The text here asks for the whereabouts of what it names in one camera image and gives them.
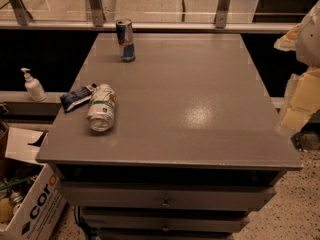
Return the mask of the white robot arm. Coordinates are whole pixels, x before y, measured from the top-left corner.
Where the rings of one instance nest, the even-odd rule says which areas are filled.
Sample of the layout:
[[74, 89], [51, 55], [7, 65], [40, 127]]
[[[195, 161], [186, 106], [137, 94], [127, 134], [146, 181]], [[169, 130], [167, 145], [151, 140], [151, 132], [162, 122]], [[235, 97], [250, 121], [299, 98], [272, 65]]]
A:
[[279, 115], [281, 127], [299, 132], [320, 109], [320, 1], [274, 47], [295, 51], [296, 59], [308, 66], [300, 76], [290, 76]]

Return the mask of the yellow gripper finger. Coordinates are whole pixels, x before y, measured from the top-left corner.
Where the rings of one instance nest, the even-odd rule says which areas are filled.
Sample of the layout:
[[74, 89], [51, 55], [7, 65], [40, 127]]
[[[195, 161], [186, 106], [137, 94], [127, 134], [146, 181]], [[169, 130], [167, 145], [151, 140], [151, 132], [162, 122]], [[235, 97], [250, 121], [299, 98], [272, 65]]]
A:
[[300, 131], [320, 109], [320, 68], [309, 67], [302, 75], [292, 74], [287, 82], [279, 125]]
[[300, 24], [297, 24], [290, 29], [285, 35], [276, 40], [274, 43], [274, 48], [280, 51], [295, 51], [299, 29]]

